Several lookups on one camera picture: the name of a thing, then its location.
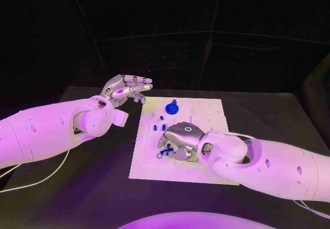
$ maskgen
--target blue component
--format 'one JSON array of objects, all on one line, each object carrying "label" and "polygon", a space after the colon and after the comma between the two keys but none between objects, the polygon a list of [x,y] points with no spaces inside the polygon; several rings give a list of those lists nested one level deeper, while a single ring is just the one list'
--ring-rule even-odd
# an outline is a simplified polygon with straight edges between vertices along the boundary
[{"label": "blue component", "polygon": [[170,151],[174,151],[173,148],[169,148],[169,149],[166,149],[166,150],[161,150],[161,151],[160,151],[160,155],[163,155],[164,152],[170,152]]},{"label": "blue component", "polygon": [[177,107],[177,101],[173,100],[170,104],[167,104],[166,108],[164,108],[167,114],[174,115],[179,111],[179,107]]}]

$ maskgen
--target blue cap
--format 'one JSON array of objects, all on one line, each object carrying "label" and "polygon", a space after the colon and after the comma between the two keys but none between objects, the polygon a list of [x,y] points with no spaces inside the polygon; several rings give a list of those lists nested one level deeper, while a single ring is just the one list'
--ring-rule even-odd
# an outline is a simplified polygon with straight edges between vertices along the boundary
[{"label": "blue cap", "polygon": [[164,110],[170,115],[174,115],[177,113],[179,107],[177,107],[177,101],[176,100],[173,100],[173,102],[170,104],[167,104]]}]

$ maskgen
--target robotic arm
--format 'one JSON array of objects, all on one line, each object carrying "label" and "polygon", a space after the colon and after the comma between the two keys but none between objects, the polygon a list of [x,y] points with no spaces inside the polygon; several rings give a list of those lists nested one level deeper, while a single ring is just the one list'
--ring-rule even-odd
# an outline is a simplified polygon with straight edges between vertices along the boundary
[{"label": "robotic arm", "polygon": [[[167,141],[179,149],[163,155],[187,160],[196,153],[199,162],[219,179],[236,181],[280,198],[330,202],[330,157],[235,133],[213,130],[203,133],[186,122],[169,127],[159,148]],[[245,157],[249,163],[242,164]]]},{"label": "robotic arm", "polygon": [[140,93],[151,79],[117,75],[101,95],[20,111],[0,120],[0,168],[39,161],[99,137],[111,125],[124,127],[128,114],[118,109],[128,97],[146,102]]}]

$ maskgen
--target table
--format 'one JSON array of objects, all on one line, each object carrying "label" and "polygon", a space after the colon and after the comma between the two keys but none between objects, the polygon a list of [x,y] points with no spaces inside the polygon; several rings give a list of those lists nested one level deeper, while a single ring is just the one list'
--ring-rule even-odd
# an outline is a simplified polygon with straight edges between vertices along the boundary
[{"label": "table", "polygon": [[[68,87],[61,101],[88,98],[101,88]],[[329,148],[293,94],[151,90],[146,96],[222,99],[231,132],[280,141],[330,156]],[[0,194],[1,228],[117,228],[150,215],[176,211],[228,214],[275,228],[326,228],[330,221],[241,186],[128,179],[141,104],[120,107],[130,116],[125,127],[72,149],[66,162],[39,185]],[[65,153],[23,164],[6,188],[42,180]],[[329,203],[310,207],[329,211]]]}]

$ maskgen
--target white board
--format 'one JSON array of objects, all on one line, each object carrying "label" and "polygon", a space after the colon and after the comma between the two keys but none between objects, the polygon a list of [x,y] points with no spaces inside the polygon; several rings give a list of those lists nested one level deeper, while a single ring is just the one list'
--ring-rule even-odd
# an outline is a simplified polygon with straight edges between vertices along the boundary
[{"label": "white board", "polygon": [[[166,113],[166,105],[177,100],[179,112]],[[228,125],[220,99],[147,97],[143,105],[135,147],[130,171],[130,179],[164,180],[208,184],[239,185],[233,181],[216,178],[208,168],[199,162],[177,161],[169,157],[157,158],[159,152],[166,149],[157,148],[166,128],[177,122],[195,124],[203,132],[212,128],[228,132]]]}]

